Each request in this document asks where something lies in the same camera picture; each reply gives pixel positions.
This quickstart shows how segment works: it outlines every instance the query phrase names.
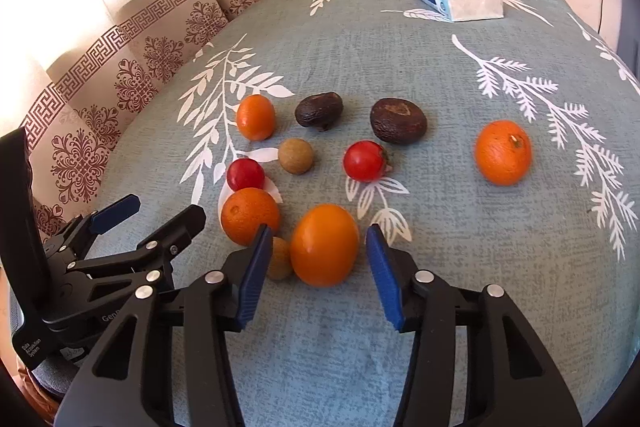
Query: brown floral pattern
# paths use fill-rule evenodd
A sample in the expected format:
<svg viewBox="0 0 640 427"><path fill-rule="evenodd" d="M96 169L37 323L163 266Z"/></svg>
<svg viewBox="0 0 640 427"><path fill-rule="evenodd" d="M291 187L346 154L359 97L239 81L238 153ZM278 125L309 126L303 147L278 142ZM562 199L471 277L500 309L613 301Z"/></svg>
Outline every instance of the brown floral pattern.
<svg viewBox="0 0 640 427"><path fill-rule="evenodd" d="M118 107L132 113L142 111L158 94L158 90L136 60L123 58L118 66L120 70L115 84Z"/></svg>
<svg viewBox="0 0 640 427"><path fill-rule="evenodd" d="M147 37L145 39L146 66L149 75L166 84L180 69L184 42L172 41L166 37Z"/></svg>
<svg viewBox="0 0 640 427"><path fill-rule="evenodd" d="M79 200L88 203L100 187L109 149L82 129L76 135L54 136L51 144L55 162L51 173L57 177L58 198L62 203Z"/></svg>
<svg viewBox="0 0 640 427"><path fill-rule="evenodd" d="M65 225L65 220L62 218L62 207L59 204L49 207L46 204L38 205L35 203L33 214L36 225L47 235L58 233L58 230Z"/></svg>
<svg viewBox="0 0 640 427"><path fill-rule="evenodd" d="M80 117L89 126L102 145L112 150L120 139L122 132L118 130L118 110L115 107L101 107L97 105L84 107L80 110Z"/></svg>
<svg viewBox="0 0 640 427"><path fill-rule="evenodd" d="M229 5L229 13L232 15L240 15L244 10L254 3L254 0L231 0Z"/></svg>
<svg viewBox="0 0 640 427"><path fill-rule="evenodd" d="M220 30L226 26L228 21L222 13L217 2L193 3L191 18L187 19L187 35L185 42L193 42L197 46L203 46L209 42Z"/></svg>

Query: orange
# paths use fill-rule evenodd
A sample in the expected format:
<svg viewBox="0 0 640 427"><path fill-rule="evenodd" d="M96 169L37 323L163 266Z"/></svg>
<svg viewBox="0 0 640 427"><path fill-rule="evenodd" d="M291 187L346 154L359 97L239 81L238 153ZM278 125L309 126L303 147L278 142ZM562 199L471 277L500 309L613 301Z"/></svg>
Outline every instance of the orange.
<svg viewBox="0 0 640 427"><path fill-rule="evenodd" d="M509 120L488 124L476 141L476 163L490 182L516 184L531 165L531 142L527 133Z"/></svg>
<svg viewBox="0 0 640 427"><path fill-rule="evenodd" d="M242 100L236 115L238 130L247 140L266 140L276 128L276 112L270 100L252 94Z"/></svg>
<svg viewBox="0 0 640 427"><path fill-rule="evenodd" d="M359 244L351 214L337 204L319 204L293 231L289 243L293 270L308 285L334 286L351 272Z"/></svg>
<svg viewBox="0 0 640 427"><path fill-rule="evenodd" d="M275 234L280 227L280 211L271 195L261 188L247 187L229 196L220 214L222 230L234 243L248 247L262 223Z"/></svg>

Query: silver rivet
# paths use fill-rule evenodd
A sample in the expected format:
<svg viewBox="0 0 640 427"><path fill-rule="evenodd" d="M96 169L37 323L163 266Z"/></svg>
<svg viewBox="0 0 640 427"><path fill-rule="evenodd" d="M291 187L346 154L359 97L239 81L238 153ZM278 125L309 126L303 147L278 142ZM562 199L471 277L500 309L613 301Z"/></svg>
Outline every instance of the silver rivet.
<svg viewBox="0 0 640 427"><path fill-rule="evenodd" d="M213 270L213 272L209 272L204 276L204 280L209 284L218 284L222 282L224 278L225 275L218 270Z"/></svg>
<svg viewBox="0 0 640 427"><path fill-rule="evenodd" d="M418 270L415 273L415 280L417 280L417 282L429 283L433 282L435 278L434 274L429 270Z"/></svg>
<svg viewBox="0 0 640 427"><path fill-rule="evenodd" d="M490 284L489 286L487 286L486 292L492 297L502 297L504 295L502 286L498 286L497 284Z"/></svg>
<svg viewBox="0 0 640 427"><path fill-rule="evenodd" d="M149 282L155 282L160 279L160 270L151 270L148 274L146 274L146 280Z"/></svg>
<svg viewBox="0 0 640 427"><path fill-rule="evenodd" d="M153 294L154 294L154 289L151 288L151 286L147 286L146 284L136 289L136 297L138 299L146 299Z"/></svg>

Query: blue gripper pad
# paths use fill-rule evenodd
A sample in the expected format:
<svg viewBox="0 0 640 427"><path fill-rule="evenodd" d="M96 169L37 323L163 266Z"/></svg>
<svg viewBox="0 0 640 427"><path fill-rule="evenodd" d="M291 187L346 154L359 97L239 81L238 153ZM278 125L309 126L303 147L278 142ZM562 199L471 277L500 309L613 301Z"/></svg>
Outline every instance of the blue gripper pad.
<svg viewBox="0 0 640 427"><path fill-rule="evenodd" d="M113 227L129 219L140 210L140 199L135 194L111 203L91 218L89 232L98 235L109 232Z"/></svg>
<svg viewBox="0 0 640 427"><path fill-rule="evenodd" d="M378 295L386 320L400 331L404 326L402 313L402 292L394 276L389 255L393 255L386 244L385 237L378 225L371 225L367 230L367 257L371 266L373 280L378 288Z"/></svg>
<svg viewBox="0 0 640 427"><path fill-rule="evenodd" d="M264 283L273 251L273 233L271 233L271 229L265 226L262 229L262 233L255 237L254 243L250 248L254 254L238 288L236 321L242 329L244 329L247 322L254 318L255 309L258 306L262 284Z"/></svg>

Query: red tomato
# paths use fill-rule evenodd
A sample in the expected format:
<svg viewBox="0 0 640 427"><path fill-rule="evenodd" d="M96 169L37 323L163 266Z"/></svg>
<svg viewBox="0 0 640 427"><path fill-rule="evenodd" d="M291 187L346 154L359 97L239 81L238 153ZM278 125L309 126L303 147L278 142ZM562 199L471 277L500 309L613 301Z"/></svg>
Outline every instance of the red tomato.
<svg viewBox="0 0 640 427"><path fill-rule="evenodd" d="M374 182L385 173L386 153L370 140L356 142L344 154L342 166L348 177L363 183Z"/></svg>
<svg viewBox="0 0 640 427"><path fill-rule="evenodd" d="M264 188L264 170L256 160L240 158L229 165L226 182L231 190L247 187Z"/></svg>

